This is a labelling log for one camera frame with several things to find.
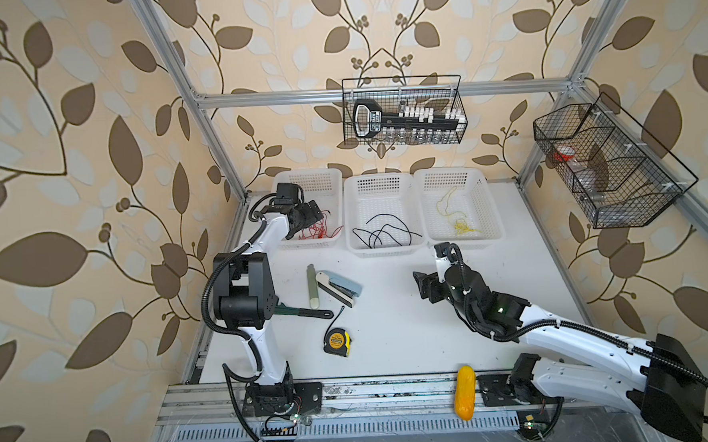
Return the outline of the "middle white plastic basket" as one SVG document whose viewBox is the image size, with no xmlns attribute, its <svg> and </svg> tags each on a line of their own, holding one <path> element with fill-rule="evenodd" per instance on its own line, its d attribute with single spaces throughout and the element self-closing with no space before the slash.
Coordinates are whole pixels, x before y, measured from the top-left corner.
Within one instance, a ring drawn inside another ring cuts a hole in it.
<svg viewBox="0 0 708 442">
<path fill-rule="evenodd" d="M 428 242 L 415 178 L 407 173 L 344 181 L 347 249 L 361 258 L 410 254 Z"/>
</svg>

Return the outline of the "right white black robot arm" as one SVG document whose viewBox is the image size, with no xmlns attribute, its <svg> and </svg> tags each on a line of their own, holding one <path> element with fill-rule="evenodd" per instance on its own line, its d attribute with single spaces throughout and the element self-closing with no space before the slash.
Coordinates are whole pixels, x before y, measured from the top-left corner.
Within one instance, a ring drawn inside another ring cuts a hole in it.
<svg viewBox="0 0 708 442">
<path fill-rule="evenodd" d="M 471 332 L 496 343 L 526 344 L 569 357 L 523 353 L 508 376 L 517 400 L 582 401 L 640 416 L 658 432 L 700 442 L 708 424 L 708 378 L 684 345 L 609 333 L 557 316 L 518 296 L 492 290 L 455 243 L 433 247 L 434 273 L 416 272 L 420 297 L 447 302 Z"/>
</svg>

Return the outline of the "yellow black tape measure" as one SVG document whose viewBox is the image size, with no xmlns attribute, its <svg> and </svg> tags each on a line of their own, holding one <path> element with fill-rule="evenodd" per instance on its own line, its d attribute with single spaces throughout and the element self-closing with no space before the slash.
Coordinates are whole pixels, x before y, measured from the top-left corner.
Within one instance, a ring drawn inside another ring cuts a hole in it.
<svg viewBox="0 0 708 442">
<path fill-rule="evenodd" d="M 323 351 L 325 354 L 349 357 L 351 353 L 351 339 L 349 332 L 343 328 L 335 327 L 331 324 L 323 336 Z"/>
</svg>

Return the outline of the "white plastic basket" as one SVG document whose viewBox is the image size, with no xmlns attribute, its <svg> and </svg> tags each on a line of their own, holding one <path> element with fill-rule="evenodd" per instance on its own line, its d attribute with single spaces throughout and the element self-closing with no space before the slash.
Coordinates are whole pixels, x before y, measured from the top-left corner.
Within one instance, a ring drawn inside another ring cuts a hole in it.
<svg viewBox="0 0 708 442">
<path fill-rule="evenodd" d="M 429 241 L 481 249 L 503 240 L 505 227 L 481 171 L 421 169 L 415 179 Z"/>
<path fill-rule="evenodd" d="M 410 254 L 428 242 L 415 178 L 407 173 L 344 181 L 347 249 L 361 258 Z"/>
<path fill-rule="evenodd" d="M 328 248 L 343 233 L 343 191 L 339 169 L 303 169 L 280 172 L 272 191 L 277 204 L 289 208 L 290 232 L 281 250 Z"/>
</svg>

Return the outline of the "black socket tool set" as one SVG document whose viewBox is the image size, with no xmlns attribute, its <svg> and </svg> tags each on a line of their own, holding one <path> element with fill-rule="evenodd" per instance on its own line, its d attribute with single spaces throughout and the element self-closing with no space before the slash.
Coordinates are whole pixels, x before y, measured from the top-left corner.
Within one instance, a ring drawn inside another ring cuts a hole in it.
<svg viewBox="0 0 708 442">
<path fill-rule="evenodd" d="M 349 118 L 349 127 L 359 139 L 401 132 L 459 133 L 467 128 L 467 123 L 466 114 L 460 109 L 438 112 L 433 107 L 406 104 L 393 109 L 369 98 L 356 101 Z"/>
</svg>

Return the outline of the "right white plastic basket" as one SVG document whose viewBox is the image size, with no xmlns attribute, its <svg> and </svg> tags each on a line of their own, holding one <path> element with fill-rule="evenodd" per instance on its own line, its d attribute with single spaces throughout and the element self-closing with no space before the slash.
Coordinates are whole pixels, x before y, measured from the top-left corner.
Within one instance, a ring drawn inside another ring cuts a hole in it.
<svg viewBox="0 0 708 442">
<path fill-rule="evenodd" d="M 421 169 L 415 179 L 429 241 L 481 249 L 503 240 L 505 227 L 481 171 Z"/>
</svg>

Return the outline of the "yellow corn toy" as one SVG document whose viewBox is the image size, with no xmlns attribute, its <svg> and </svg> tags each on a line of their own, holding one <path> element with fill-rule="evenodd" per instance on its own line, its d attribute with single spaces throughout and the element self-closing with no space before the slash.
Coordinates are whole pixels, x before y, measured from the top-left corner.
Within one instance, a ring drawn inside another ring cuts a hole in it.
<svg viewBox="0 0 708 442">
<path fill-rule="evenodd" d="M 456 374 L 454 413 L 462 421 L 470 421 L 475 411 L 477 378 L 472 367 L 464 365 Z"/>
</svg>

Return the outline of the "left white plastic basket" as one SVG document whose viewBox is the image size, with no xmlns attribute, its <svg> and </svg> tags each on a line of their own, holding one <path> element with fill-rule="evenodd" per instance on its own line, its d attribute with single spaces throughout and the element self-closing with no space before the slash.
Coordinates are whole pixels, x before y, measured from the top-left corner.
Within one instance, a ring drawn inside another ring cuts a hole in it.
<svg viewBox="0 0 708 442">
<path fill-rule="evenodd" d="M 328 248 L 343 233 L 343 191 L 339 169 L 303 169 L 280 172 L 272 191 L 277 204 L 289 208 L 290 232 L 281 250 Z"/>
</svg>

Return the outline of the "red white item in basket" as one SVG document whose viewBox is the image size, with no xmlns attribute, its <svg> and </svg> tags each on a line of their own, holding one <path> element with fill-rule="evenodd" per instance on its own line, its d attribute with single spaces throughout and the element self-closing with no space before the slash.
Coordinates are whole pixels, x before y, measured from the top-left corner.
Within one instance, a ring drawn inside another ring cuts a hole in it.
<svg viewBox="0 0 708 442">
<path fill-rule="evenodd" d="M 576 148 L 571 145 L 555 145 L 552 150 L 551 160 L 553 163 L 562 164 L 572 161 L 577 157 Z"/>
</svg>

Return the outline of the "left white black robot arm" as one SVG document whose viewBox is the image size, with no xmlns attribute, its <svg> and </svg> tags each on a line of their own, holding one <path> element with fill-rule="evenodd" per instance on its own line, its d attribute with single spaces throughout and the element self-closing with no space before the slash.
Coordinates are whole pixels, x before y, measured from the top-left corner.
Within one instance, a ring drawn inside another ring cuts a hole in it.
<svg viewBox="0 0 708 442">
<path fill-rule="evenodd" d="M 238 422 L 253 442 L 268 442 L 250 427 L 237 404 L 234 383 L 245 386 L 258 415 L 289 420 L 294 426 L 321 410 L 321 382 L 295 384 L 279 350 L 270 319 L 280 303 L 273 284 L 269 255 L 279 244 L 312 227 L 323 218 L 314 201 L 305 201 L 300 185 L 280 183 L 260 198 L 247 214 L 258 224 L 251 238 L 229 253 L 216 255 L 200 301 L 202 320 L 218 334 L 235 336 L 249 349 L 254 374 L 241 376 L 224 364 L 231 406 Z"/>
</svg>

